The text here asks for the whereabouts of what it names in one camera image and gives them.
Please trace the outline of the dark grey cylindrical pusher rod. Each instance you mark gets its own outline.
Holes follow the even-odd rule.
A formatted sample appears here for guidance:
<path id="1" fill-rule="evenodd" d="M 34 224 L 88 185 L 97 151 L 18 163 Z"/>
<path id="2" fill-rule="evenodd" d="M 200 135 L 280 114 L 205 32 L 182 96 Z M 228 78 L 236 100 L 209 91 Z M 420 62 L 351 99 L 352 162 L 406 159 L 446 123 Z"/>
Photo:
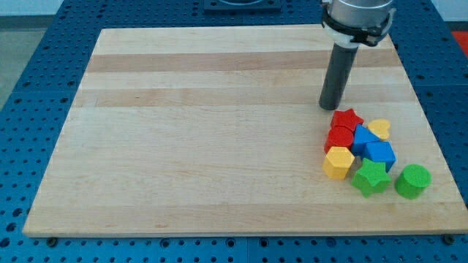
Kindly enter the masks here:
<path id="1" fill-rule="evenodd" d="M 322 109 L 336 110 L 339 107 L 357 52 L 357 47 L 333 45 L 319 98 L 319 106 Z"/>

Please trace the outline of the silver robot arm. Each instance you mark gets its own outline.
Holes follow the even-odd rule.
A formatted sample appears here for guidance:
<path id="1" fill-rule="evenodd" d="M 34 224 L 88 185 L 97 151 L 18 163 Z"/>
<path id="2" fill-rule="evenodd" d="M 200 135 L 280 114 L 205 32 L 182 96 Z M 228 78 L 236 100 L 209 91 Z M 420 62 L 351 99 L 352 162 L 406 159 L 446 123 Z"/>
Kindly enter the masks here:
<path id="1" fill-rule="evenodd" d="M 358 48 L 375 47 L 388 34 L 396 12 L 393 0 L 322 0 L 321 24 L 333 40 L 319 98 L 324 110 L 338 108 Z"/>

